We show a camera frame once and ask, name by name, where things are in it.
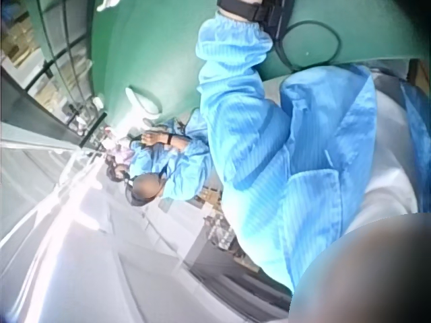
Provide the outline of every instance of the black strap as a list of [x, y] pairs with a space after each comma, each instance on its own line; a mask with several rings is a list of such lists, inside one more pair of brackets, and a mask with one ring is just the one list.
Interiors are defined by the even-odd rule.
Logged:
[[169, 135], [168, 135], [168, 141], [166, 142], [166, 144], [167, 145], [170, 145], [170, 142], [171, 142], [171, 140], [172, 140], [172, 137], [173, 137], [174, 135], [172, 134], [172, 133], [170, 133]]
[[264, 22], [271, 9], [270, 6], [241, 0], [217, 0], [217, 6], [250, 22]]

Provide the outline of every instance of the worker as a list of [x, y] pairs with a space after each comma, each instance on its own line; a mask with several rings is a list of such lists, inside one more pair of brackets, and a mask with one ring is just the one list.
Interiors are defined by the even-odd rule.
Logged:
[[[197, 124], [197, 128], [193, 130], [199, 132], [200, 126]], [[158, 126], [152, 126], [151, 130], [184, 134], [185, 125], [173, 118]], [[206, 137], [206, 128], [202, 133]], [[112, 147], [109, 148], [107, 154], [113, 155], [115, 160], [114, 163], [109, 164], [110, 167], [106, 170], [106, 175], [113, 182], [122, 182], [125, 179], [134, 178], [148, 172], [159, 172], [166, 165], [171, 155], [175, 154], [174, 149], [161, 143], [151, 147], [144, 145], [141, 142], [141, 135], [134, 138], [125, 137], [117, 142], [112, 142]]]
[[157, 196], [185, 201], [201, 191], [213, 164], [207, 125], [199, 110], [192, 114], [185, 127], [185, 135], [148, 131], [143, 134], [142, 142], [147, 147], [159, 144], [172, 146], [177, 154], [171, 155], [161, 169], [153, 168], [152, 172], [134, 179], [133, 192], [136, 196], [147, 202]]
[[226, 219], [251, 259], [294, 291], [347, 232], [431, 211], [430, 102], [383, 61], [295, 73], [276, 104], [255, 69], [272, 45], [258, 24], [219, 10], [199, 31], [198, 90]]

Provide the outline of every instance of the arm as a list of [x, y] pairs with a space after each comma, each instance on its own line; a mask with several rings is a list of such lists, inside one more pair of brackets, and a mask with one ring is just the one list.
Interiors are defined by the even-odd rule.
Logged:
[[254, 69], [272, 47], [258, 24], [217, 14], [199, 32], [201, 113], [223, 184], [249, 186], [288, 139], [290, 118], [265, 99]]
[[190, 143], [190, 139], [184, 136], [175, 135], [173, 133], [162, 133], [157, 131], [147, 131], [142, 135], [142, 143], [146, 145], [154, 145], [156, 143], [167, 144], [169, 135], [172, 135], [170, 145], [183, 152]]
[[164, 187], [163, 197], [189, 200], [198, 194], [212, 169], [209, 147], [192, 140], [176, 161], [175, 169]]

